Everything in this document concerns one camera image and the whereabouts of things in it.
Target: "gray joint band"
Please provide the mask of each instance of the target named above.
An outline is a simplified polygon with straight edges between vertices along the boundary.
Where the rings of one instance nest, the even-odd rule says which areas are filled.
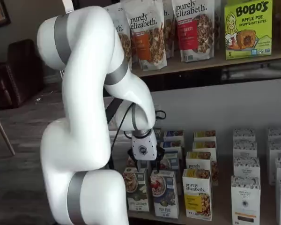
[[[67,39],[67,19],[69,14],[60,15],[56,18],[54,24],[54,40],[58,55],[61,61],[66,65],[70,55],[71,47]]]
[[[138,130],[138,128],[136,126],[136,120],[135,120],[135,107],[136,107],[136,104],[134,104],[131,109],[132,125],[133,125],[134,130]]]
[[[67,191],[67,210],[70,220],[75,225],[86,225],[80,209],[80,192],[86,174],[86,171],[75,173]]]
[[[124,57],[121,65],[115,71],[106,75],[104,84],[105,85],[114,85],[114,84],[120,82],[126,75],[127,70],[128,70],[128,62]]]

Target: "granola bag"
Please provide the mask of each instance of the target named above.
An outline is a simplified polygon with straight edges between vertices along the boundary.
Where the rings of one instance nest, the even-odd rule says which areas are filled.
[[[174,56],[174,41],[176,31],[176,19],[172,6],[172,0],[163,0],[164,10],[164,44],[167,59]]]
[[[144,71],[167,66],[162,0],[122,0]]]
[[[127,59],[129,67],[131,69],[132,59],[131,59],[130,28],[122,4],[119,2],[110,6],[106,6],[105,9],[112,18],[114,27],[118,32],[118,35],[120,37],[123,46],[125,58]]]
[[[172,0],[182,62],[214,56],[214,0]]]

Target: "shelving unit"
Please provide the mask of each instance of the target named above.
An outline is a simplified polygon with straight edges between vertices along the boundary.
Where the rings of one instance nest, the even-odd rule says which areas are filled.
[[[132,69],[132,72],[139,77],[152,76],[152,75],[161,75],[169,74],[175,72],[191,71],[196,69],[205,69],[205,68],[214,68],[214,67],[223,67],[223,66],[232,66],[243,63],[251,62],[262,62],[267,60],[278,60],[281,59],[281,44],[279,42],[273,42],[272,55],[261,56],[261,57],[250,57],[245,59],[237,60],[226,60],[225,59],[225,49],[222,47],[221,51],[215,51],[214,58],[209,60],[201,60],[196,62],[181,62],[180,51],[176,51],[173,58],[168,60],[168,65],[160,70],[151,70],[151,71],[142,71],[138,65],[135,69]]]
[[[233,174],[232,156],[230,158],[220,159],[218,165],[220,169],[219,186],[213,187],[213,219],[211,222],[186,217],[183,196],[179,198],[180,214],[178,219],[156,217],[154,208],[150,213],[128,211],[128,216],[131,218],[141,218],[182,225],[231,225],[232,215],[230,178]],[[265,159],[261,160],[261,171],[266,171]],[[275,187],[269,186],[267,183],[266,172],[262,172],[261,174],[261,183],[260,224],[275,225]]]

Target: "brown leather chair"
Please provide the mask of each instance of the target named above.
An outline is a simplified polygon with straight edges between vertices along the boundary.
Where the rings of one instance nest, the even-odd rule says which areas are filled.
[[[0,108],[19,107],[44,87],[43,63],[35,44],[27,39],[8,46],[7,62],[0,63]]]

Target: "bobo's apple pie box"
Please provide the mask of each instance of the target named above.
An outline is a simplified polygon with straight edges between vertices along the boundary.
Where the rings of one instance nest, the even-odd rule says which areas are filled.
[[[272,0],[230,0],[225,6],[226,59],[272,54]]]

